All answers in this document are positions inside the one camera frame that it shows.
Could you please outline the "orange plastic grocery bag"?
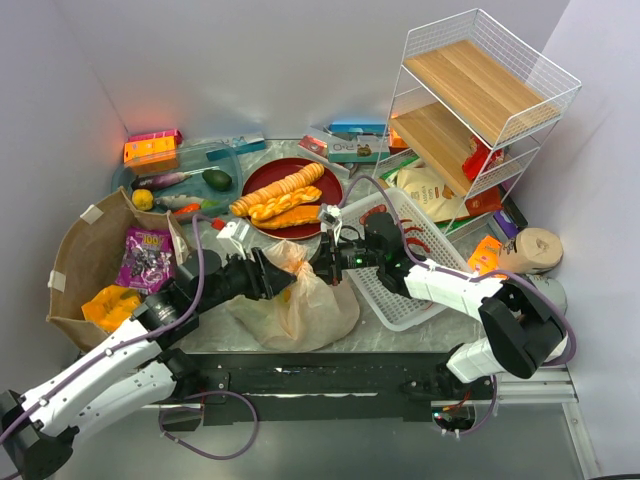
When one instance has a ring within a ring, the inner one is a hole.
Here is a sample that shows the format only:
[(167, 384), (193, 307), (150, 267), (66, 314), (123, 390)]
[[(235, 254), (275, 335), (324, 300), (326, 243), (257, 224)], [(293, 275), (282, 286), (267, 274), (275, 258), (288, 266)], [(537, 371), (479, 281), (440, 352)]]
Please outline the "orange plastic grocery bag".
[(308, 248), (282, 240), (266, 249), (276, 267), (296, 275), (296, 281), (272, 299), (253, 301), (239, 296), (226, 304), (263, 347), (283, 352), (308, 352), (348, 335), (360, 307), (351, 285), (324, 283), (312, 270)]

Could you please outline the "purple grape snack bag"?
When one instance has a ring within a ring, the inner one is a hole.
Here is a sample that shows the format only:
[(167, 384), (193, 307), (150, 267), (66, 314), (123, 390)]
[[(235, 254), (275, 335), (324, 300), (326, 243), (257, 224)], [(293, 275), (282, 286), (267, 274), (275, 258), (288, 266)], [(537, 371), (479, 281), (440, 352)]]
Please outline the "purple grape snack bag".
[(171, 235), (168, 230), (130, 227), (115, 284), (154, 294), (173, 277), (175, 266)]

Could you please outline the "yellow orange chips bag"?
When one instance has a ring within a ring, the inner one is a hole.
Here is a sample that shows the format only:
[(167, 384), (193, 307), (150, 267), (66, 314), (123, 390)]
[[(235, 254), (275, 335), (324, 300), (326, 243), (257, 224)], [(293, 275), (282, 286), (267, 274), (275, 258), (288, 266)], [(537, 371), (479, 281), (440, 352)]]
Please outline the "yellow orange chips bag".
[(82, 305), (84, 319), (112, 333), (141, 305), (139, 293), (127, 287), (110, 285)]

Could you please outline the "brown paper grocery bag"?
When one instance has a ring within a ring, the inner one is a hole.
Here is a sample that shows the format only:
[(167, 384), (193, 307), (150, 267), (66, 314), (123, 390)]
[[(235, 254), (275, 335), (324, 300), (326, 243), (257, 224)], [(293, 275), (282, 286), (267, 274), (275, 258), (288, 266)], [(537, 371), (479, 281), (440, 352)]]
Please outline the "brown paper grocery bag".
[(48, 288), (48, 323), (86, 353), (106, 339), (98, 326), (84, 320), (81, 306), (116, 280), (131, 227), (167, 230), (177, 262), (193, 250), (176, 217), (137, 209), (124, 188), (90, 205), (70, 227), (58, 249)]

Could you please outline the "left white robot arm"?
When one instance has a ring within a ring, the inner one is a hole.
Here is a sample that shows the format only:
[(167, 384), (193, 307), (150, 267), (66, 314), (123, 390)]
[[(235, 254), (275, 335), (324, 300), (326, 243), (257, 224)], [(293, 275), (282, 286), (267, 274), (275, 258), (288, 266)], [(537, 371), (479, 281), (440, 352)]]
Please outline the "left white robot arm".
[(83, 437), (136, 409), (173, 396), (187, 376), (175, 343), (199, 315), (237, 296), (271, 299), (296, 280), (255, 248), (226, 259), (189, 255), (113, 333), (54, 378), (25, 393), (1, 395), (1, 446), (21, 479), (46, 479)]

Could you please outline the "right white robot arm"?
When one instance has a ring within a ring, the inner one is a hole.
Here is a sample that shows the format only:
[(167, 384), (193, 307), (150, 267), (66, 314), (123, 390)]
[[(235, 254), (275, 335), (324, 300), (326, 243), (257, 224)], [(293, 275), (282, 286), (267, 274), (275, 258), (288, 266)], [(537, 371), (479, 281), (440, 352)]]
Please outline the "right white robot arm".
[(484, 338), (454, 348), (444, 364), (462, 384), (509, 373), (530, 378), (560, 358), (567, 328), (556, 306), (531, 282), (517, 275), (471, 275), (414, 254), (400, 221), (391, 214), (369, 215), (358, 238), (347, 240), (341, 211), (322, 206), (321, 239), (310, 262), (326, 283), (341, 282), (347, 270), (372, 268), (389, 292), (428, 301), (479, 321)]

